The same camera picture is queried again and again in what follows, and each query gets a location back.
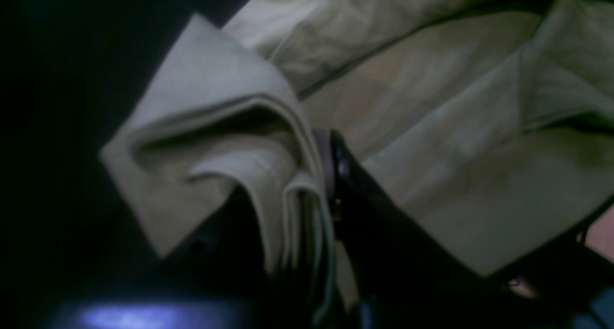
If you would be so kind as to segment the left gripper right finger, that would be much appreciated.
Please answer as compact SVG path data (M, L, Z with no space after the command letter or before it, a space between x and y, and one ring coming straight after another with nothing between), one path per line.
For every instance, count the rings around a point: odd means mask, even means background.
M351 329L570 329L568 313L478 276L388 197L342 136L316 129L335 235L358 287Z

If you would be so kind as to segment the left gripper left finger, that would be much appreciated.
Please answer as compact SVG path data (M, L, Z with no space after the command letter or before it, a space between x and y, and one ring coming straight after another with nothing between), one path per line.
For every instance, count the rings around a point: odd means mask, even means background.
M47 329L281 329L255 208L237 187L167 257L71 294Z

